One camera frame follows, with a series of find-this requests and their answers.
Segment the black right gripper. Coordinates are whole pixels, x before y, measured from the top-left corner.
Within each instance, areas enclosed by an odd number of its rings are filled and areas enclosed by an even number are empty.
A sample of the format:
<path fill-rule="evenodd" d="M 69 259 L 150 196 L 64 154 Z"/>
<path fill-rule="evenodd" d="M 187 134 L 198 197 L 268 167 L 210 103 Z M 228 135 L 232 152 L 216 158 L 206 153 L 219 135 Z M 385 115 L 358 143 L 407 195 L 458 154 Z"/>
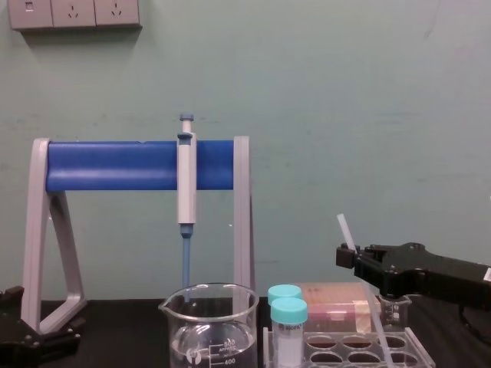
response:
<path fill-rule="evenodd" d="M 388 249 L 370 245 L 354 249 L 340 245 L 336 265 L 354 269 L 354 275 L 375 286 L 384 296 L 418 294 L 454 304 L 488 304 L 489 266 L 435 255 L 421 244 Z"/>

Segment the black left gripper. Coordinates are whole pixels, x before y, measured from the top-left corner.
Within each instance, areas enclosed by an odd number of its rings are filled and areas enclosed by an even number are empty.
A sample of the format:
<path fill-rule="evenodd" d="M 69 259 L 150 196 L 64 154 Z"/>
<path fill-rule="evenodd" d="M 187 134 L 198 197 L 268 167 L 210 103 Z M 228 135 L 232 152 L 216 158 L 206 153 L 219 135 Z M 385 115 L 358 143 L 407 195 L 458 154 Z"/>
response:
<path fill-rule="evenodd" d="M 22 286 L 10 287 L 0 294 L 1 367 L 39 367 L 39 351 L 41 355 L 75 353 L 81 341 L 83 321 L 72 320 L 61 330 L 40 337 L 39 321 L 27 321 L 17 311 L 23 294 Z"/>

